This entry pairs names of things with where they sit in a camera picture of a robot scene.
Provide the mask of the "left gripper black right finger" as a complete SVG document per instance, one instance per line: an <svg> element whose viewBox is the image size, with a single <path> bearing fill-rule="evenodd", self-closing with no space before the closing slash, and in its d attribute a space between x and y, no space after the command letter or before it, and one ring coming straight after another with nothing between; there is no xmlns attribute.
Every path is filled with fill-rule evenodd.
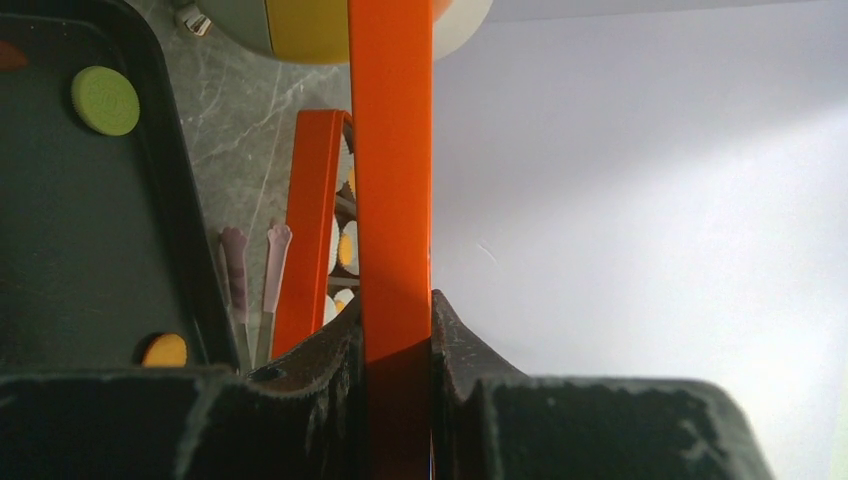
<svg viewBox="0 0 848 480"><path fill-rule="evenodd" d="M521 372L432 294L438 479L769 479L747 417L685 379Z"/></svg>

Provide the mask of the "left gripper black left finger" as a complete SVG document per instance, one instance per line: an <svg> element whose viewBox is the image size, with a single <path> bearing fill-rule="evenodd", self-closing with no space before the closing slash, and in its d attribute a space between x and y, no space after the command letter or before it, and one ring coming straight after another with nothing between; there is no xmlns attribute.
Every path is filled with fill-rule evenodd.
<svg viewBox="0 0 848 480"><path fill-rule="evenodd" d="M224 367L1 375L5 479L354 479L361 303L239 376Z"/></svg>

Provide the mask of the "orange cookie box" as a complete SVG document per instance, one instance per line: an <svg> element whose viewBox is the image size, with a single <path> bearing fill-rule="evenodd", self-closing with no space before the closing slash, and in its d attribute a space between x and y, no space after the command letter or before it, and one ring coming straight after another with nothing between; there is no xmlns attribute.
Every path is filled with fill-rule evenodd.
<svg viewBox="0 0 848 480"><path fill-rule="evenodd" d="M344 110L303 110L296 118L285 217L292 240L276 308L273 359L337 315L328 282L339 159L350 126Z"/></svg>

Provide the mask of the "black baking tray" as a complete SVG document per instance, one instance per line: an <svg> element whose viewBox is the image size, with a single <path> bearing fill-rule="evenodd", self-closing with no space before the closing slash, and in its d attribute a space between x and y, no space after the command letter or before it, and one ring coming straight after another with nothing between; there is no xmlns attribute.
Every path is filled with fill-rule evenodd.
<svg viewBox="0 0 848 480"><path fill-rule="evenodd" d="M176 333L192 365L237 354L160 44L123 1L5 1L1 38L1 365L123 368ZM140 121L109 137L71 102L112 68Z"/></svg>

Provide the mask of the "orange tray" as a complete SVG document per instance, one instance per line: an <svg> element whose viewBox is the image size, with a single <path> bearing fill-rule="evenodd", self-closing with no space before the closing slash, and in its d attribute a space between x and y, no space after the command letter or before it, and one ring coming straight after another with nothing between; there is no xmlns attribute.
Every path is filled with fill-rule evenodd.
<svg viewBox="0 0 848 480"><path fill-rule="evenodd" d="M349 5L371 479L430 475L433 13Z"/></svg>

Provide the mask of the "orange flower cookie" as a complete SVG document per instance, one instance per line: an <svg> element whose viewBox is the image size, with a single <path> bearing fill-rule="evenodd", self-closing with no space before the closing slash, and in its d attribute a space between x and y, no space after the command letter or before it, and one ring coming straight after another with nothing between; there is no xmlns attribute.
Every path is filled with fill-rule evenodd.
<svg viewBox="0 0 848 480"><path fill-rule="evenodd" d="M347 234L343 234L338 244L338 262L343 268L352 267L357 262L357 241Z"/></svg>

